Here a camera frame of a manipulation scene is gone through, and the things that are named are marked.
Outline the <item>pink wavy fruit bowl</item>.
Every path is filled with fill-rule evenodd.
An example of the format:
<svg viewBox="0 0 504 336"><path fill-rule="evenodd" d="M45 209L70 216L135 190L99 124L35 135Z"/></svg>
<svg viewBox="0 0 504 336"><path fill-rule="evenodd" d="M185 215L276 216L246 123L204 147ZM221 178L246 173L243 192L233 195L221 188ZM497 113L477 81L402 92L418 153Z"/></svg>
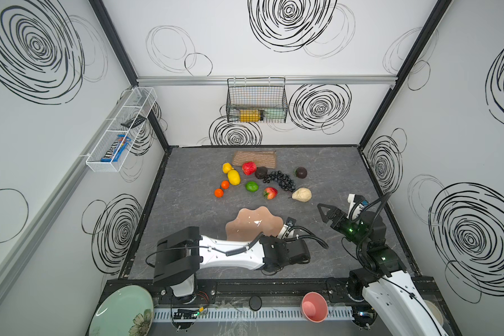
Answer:
<svg viewBox="0 0 504 336"><path fill-rule="evenodd" d="M283 219L262 206L255 210L241 209L236 219L226 224L225 232L229 241L251 242L260 233L276 237L283 227Z"/></svg>

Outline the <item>red fake bell pepper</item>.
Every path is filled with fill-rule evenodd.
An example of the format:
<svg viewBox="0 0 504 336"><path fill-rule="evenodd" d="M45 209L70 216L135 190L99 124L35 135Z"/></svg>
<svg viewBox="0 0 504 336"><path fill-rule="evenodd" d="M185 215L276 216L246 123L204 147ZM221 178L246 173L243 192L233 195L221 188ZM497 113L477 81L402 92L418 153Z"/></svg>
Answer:
<svg viewBox="0 0 504 336"><path fill-rule="evenodd" d="M254 162L245 162L242 165L242 171L246 176L250 176L252 174L255 174L257 170L257 166Z"/></svg>

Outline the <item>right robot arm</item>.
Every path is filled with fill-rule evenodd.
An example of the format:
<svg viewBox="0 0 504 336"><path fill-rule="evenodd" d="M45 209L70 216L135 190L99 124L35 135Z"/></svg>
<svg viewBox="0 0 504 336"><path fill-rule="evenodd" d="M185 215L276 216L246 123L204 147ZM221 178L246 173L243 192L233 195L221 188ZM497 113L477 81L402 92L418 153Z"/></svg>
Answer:
<svg viewBox="0 0 504 336"><path fill-rule="evenodd" d="M386 225L381 215L354 212L318 204L321 219L355 244L355 258L361 267L349 272L348 296L366 302L378 314L392 335L446 335L417 291L407 267L386 243Z"/></svg>

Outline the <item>cream fake pear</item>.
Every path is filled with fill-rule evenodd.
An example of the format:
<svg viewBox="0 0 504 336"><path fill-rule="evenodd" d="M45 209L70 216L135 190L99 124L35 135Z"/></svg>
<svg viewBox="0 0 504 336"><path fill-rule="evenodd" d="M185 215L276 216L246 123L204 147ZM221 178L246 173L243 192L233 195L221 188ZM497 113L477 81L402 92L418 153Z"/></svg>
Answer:
<svg viewBox="0 0 504 336"><path fill-rule="evenodd" d="M299 188L293 192L291 198L299 202L309 202L312 199L312 192L308 188Z"/></svg>

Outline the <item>dark mangosteen green top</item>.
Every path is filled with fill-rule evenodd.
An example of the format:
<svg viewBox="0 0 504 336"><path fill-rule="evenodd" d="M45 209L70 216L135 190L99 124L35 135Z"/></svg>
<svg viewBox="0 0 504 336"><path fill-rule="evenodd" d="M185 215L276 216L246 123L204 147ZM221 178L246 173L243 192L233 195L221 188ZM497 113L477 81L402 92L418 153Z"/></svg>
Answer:
<svg viewBox="0 0 504 336"><path fill-rule="evenodd" d="M294 175L298 178L298 179L305 179L308 175L308 171L306 168L304 167L298 167L295 172L294 172Z"/></svg>

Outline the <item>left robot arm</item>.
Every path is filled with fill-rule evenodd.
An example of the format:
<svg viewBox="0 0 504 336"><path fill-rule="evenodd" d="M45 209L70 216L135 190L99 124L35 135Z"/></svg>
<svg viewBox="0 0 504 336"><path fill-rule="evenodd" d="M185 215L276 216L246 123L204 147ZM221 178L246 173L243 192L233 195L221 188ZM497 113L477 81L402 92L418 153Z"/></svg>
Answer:
<svg viewBox="0 0 504 336"><path fill-rule="evenodd" d="M277 273L290 265L304 265L311 260L303 239L281 239L263 232L249 242L227 241L200 234L190 226L160 239L153 268L153 285L171 288L174 297L195 294L196 273L217 267L239 267L265 273Z"/></svg>

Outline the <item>large yellow lemon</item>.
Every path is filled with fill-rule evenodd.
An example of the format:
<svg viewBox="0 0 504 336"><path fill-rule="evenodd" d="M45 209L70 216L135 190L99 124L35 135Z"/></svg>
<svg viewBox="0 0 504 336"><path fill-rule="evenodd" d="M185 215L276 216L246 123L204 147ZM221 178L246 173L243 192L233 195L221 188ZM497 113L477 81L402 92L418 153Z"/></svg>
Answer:
<svg viewBox="0 0 504 336"><path fill-rule="evenodd" d="M241 183L241 177L239 175L239 172L235 169L231 169L227 173L227 178L229 183L233 186L239 186L239 184Z"/></svg>

